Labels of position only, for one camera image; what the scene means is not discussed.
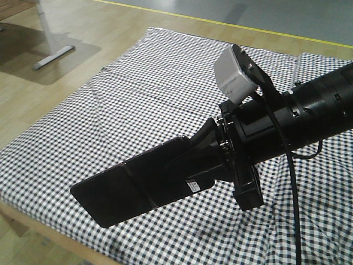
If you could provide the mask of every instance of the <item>metal stand base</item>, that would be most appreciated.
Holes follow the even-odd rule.
[[[49,26],[48,26],[48,23],[47,23],[45,14],[44,14],[44,10],[43,10],[42,5],[40,3],[40,0],[37,0],[36,6],[37,6],[40,22],[41,22],[42,27],[44,29],[44,35],[45,35],[46,41],[49,44],[50,55],[48,57],[44,58],[43,60],[35,63],[32,67],[34,70],[38,70],[38,69],[42,68],[43,66],[47,65],[52,60],[57,59],[58,57],[60,57],[64,53],[75,48],[74,45],[65,46],[61,49],[58,48],[58,45],[55,41],[55,38],[50,32],[50,29],[49,29]]]
[[[39,62],[35,63],[32,67],[33,70],[38,70],[38,69],[42,68],[43,66],[47,65],[51,61],[55,60],[56,58],[60,57],[61,55],[67,53],[68,51],[70,51],[72,49],[75,49],[74,45],[65,46],[65,47],[61,48],[55,54],[49,55],[48,57],[45,57],[43,60],[40,60]]]

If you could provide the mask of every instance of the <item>checkered tablecloth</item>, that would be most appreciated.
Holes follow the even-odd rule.
[[[286,159],[259,165],[265,205],[242,212],[226,182],[102,229],[75,183],[175,136],[191,137],[226,100],[213,63],[231,44],[150,28],[143,38],[0,153],[1,199],[123,264],[294,264]],[[245,47],[283,92],[348,62]],[[353,261],[352,131],[296,160],[303,261]],[[315,150],[306,147],[301,152]]]

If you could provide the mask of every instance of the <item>barcode sticker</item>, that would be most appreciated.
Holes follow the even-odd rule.
[[[198,185],[198,183],[194,179],[190,179],[190,180],[186,181],[186,183],[188,184],[188,186],[192,192],[198,192],[201,190],[200,186]]]

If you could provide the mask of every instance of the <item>gray floor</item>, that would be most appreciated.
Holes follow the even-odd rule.
[[[112,0],[353,46],[353,0]]]

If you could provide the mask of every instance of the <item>black cable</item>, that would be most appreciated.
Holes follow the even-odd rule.
[[[299,155],[299,154],[297,154],[297,153],[291,152],[291,153],[292,153],[292,157],[294,157],[294,158],[300,158],[300,159],[305,159],[305,160],[314,158],[314,157],[316,157],[318,154],[320,154],[320,152],[321,152],[321,150],[322,150],[322,145],[323,145],[323,144],[322,144],[322,140],[320,140],[320,141],[319,141],[319,145],[318,145],[318,149],[317,149],[316,153],[313,154],[313,155],[304,156],[304,155]]]
[[[265,95],[261,97],[257,92],[254,92],[251,97],[263,105],[274,124],[275,129],[277,130],[281,142],[283,144],[285,154],[288,160],[288,166],[290,170],[291,177],[291,188],[292,188],[292,200],[293,200],[293,211],[294,211],[294,229],[295,229],[295,245],[296,245],[296,265],[300,265],[302,263],[302,254],[301,254],[301,232],[300,232],[300,216],[299,216],[299,202],[298,202],[298,188],[297,188],[297,179],[295,173],[295,167],[293,162],[293,157],[289,145],[287,143],[286,137],[282,131],[281,125],[279,124],[274,112],[268,106],[266,102]]]

